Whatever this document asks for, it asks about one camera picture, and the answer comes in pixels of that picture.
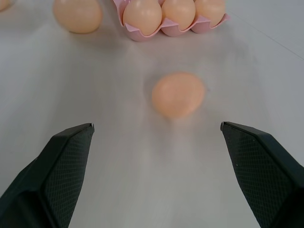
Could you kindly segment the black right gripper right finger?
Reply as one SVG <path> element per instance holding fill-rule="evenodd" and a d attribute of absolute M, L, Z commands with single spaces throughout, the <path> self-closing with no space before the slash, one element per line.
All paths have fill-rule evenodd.
<path fill-rule="evenodd" d="M 304 226 L 304 168 L 270 134 L 222 122 L 238 184 L 262 228 Z"/>

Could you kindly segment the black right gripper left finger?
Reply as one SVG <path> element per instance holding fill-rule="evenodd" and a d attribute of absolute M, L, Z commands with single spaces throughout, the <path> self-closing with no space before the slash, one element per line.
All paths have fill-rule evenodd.
<path fill-rule="evenodd" d="M 94 126 L 54 135 L 0 198 L 2 228 L 67 228 L 86 172 Z"/>

